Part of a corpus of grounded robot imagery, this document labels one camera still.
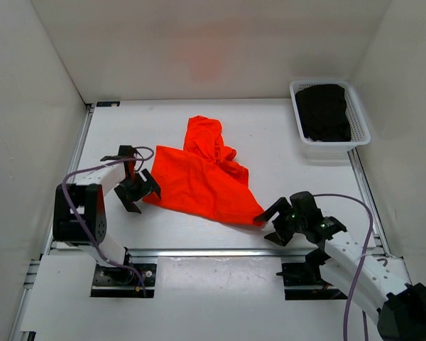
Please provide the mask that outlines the orange shorts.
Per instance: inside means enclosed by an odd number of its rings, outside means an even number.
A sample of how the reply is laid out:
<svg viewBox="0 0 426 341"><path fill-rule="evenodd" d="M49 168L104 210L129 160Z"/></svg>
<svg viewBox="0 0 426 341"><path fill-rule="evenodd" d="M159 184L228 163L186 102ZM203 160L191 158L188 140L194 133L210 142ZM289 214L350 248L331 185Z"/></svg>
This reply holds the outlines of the orange shorts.
<svg viewBox="0 0 426 341"><path fill-rule="evenodd" d="M191 117L183 149L157 146L151 175L160 196L144 202L223 224L262 228L263 213L249 188L249 170L237 163L235 149L224 144L217 119Z"/></svg>

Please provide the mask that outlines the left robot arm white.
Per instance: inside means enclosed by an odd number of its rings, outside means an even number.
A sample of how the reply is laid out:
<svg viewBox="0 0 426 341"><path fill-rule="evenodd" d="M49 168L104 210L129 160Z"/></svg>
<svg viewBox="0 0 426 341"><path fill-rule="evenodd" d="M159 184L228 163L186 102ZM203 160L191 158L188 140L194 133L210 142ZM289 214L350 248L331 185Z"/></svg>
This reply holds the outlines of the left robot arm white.
<svg viewBox="0 0 426 341"><path fill-rule="evenodd" d="M107 232L104 198L115 192L125 211L140 214L137 202L161 189L143 164L155 152L147 146L121 145L98 166L67 174L55 190L53 239L87 252L100 266L111 267L119 284L132 281L135 271L129 253Z"/></svg>

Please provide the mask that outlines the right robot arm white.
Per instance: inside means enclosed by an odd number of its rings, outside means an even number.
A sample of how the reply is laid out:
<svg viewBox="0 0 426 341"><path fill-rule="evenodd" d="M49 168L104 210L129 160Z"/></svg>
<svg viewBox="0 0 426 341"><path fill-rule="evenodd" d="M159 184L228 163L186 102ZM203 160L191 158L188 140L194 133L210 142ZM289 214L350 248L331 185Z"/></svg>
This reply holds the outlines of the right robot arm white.
<svg viewBox="0 0 426 341"><path fill-rule="evenodd" d="M358 243L335 217L318 208L316 195L299 192L281 197L254 222L272 222L266 239L286 246L303 234L316 249L305 257L305 277L327 282L347 296L345 310L355 303L377 327L382 340L426 340L426 286L393 274L383 260L367 252L368 232Z"/></svg>

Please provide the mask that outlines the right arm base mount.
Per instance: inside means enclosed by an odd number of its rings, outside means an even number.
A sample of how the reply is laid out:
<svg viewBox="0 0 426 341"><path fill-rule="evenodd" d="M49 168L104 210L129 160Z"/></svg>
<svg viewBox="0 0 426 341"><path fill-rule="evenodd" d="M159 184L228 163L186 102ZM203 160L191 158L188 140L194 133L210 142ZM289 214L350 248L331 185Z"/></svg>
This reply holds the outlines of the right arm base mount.
<svg viewBox="0 0 426 341"><path fill-rule="evenodd" d="M305 256L305 261L285 262L276 274L283 279L286 301L345 300L346 295L320 276L320 266L329 259L316 249Z"/></svg>

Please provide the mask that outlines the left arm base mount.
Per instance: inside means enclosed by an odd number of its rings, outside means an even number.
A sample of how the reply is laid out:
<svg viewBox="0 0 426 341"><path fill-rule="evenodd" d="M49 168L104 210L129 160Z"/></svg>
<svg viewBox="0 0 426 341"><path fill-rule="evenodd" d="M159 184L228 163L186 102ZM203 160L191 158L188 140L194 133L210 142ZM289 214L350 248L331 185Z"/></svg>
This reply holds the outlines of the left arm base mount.
<svg viewBox="0 0 426 341"><path fill-rule="evenodd" d="M141 261L130 255L125 256L128 266L134 271L123 268L96 264L92 277L90 296L93 298L154 298L157 278L157 263Z"/></svg>

